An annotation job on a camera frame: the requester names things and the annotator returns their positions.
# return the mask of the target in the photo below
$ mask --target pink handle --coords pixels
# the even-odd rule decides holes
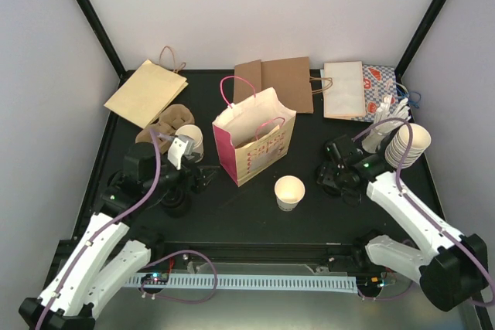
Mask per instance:
[[[232,104],[230,104],[230,102],[225,97],[225,94],[224,94],[224,81],[227,80],[227,79],[230,79],[230,78],[239,79],[239,80],[242,80],[245,83],[249,84],[249,86],[251,88],[253,88],[254,97],[256,97],[256,89],[254,88],[253,84],[249,83],[246,79],[243,79],[242,77],[236,77],[234,75],[230,75],[229,77],[224,77],[222,80],[220,80],[220,93],[222,93],[222,98],[224,99],[224,101],[225,101],[225,103],[227,104],[228,107],[232,108]]]
[[[283,120],[282,125],[285,123],[285,119],[282,116],[277,116],[271,120],[268,120],[266,123],[263,123],[262,125],[260,125],[259,127],[256,128],[256,132],[254,133],[254,137],[256,138],[256,141],[258,140],[258,132],[260,131],[260,129],[263,128],[266,124],[270,124],[271,122],[273,122],[277,119]]]

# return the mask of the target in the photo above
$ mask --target black frame pole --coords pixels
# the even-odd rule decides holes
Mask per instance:
[[[117,52],[115,51],[114,46],[112,45],[110,38],[108,38],[107,33],[103,25],[98,18],[98,15],[94,11],[93,6],[91,5],[90,0],[76,0],[77,4],[79,4],[80,9],[83,11],[86,16],[87,21],[90,23],[91,28],[94,31],[94,34],[100,41],[103,50],[107,54],[108,59],[110,60],[112,66],[115,69],[118,77],[122,79],[125,75],[125,68],[121,62],[121,59],[118,57]]]
[[[423,19],[421,20],[421,23],[416,29],[415,34],[412,36],[412,39],[409,42],[409,45],[404,52],[404,55],[402,56],[399,64],[395,68],[395,75],[399,80],[404,75],[406,69],[409,66],[409,63],[411,63],[416,52],[418,52],[419,46],[423,42],[423,39],[425,38],[426,34],[428,34],[428,31],[430,30],[430,28],[433,25],[433,22],[436,19],[436,16],[439,15],[446,1],[447,0],[432,0],[432,3],[428,7],[428,10],[426,11],[425,15],[423,16]]]

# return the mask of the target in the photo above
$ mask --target paper cup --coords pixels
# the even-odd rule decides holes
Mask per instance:
[[[187,135],[194,140],[193,153],[186,156],[188,160],[193,160],[194,162],[200,162],[203,160],[204,148],[203,148],[203,133],[196,125],[188,124],[180,127],[176,131],[176,135]]]
[[[402,167],[409,168],[422,155],[426,148],[432,143],[432,137],[421,125],[411,124],[412,146],[405,158]],[[387,163],[397,168],[403,154],[405,153],[409,139],[409,130],[403,125],[396,133],[390,144],[385,149],[385,160]]]
[[[412,146],[411,150],[425,150],[432,143],[432,136],[421,125],[411,124],[412,128]],[[397,134],[398,142],[404,146],[408,145],[409,130],[407,125],[402,125]]]
[[[284,212],[292,211],[302,200],[306,189],[304,183],[299,178],[292,175],[281,177],[275,183],[275,195],[277,196],[277,204]]]

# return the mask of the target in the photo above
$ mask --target black table surface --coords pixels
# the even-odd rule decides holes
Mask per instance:
[[[173,103],[187,106],[203,132],[205,155],[200,165],[219,165],[212,122],[226,108],[219,91],[220,79],[231,73],[207,70],[181,74],[189,86]],[[224,86],[227,97],[232,98],[232,80]],[[340,198],[329,197],[316,185],[314,174],[324,159],[324,142],[342,134],[352,137],[368,124],[325,119],[322,94],[313,96],[313,104],[314,114],[297,115],[288,154],[248,183],[237,187],[221,168],[205,192],[193,195],[193,207],[186,216],[171,219],[161,209],[149,209],[140,215],[137,224],[159,230],[167,241],[177,243],[352,243],[372,229],[396,240],[407,238],[405,231],[366,196],[359,206],[352,207]],[[121,168],[139,131],[118,118],[97,180],[96,196],[104,191],[108,177]],[[283,175],[300,178],[306,187],[304,199],[290,213],[281,211],[275,201],[274,185]],[[402,179],[439,213],[425,159],[405,169]]]

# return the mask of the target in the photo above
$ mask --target kraft paper bag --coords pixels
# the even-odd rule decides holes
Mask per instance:
[[[278,100],[298,114],[312,114],[314,111],[309,83],[309,57],[242,63],[235,66],[234,75],[249,81],[257,92],[274,88]],[[234,82],[234,103],[245,100],[251,94],[247,84]]]
[[[140,128],[145,128],[185,87],[185,77],[146,60],[104,106]]]
[[[227,78],[232,77],[224,78],[220,89]],[[296,112],[278,100],[273,88],[237,104],[224,99],[228,107],[213,122],[213,134],[221,165],[241,186],[287,154]]]

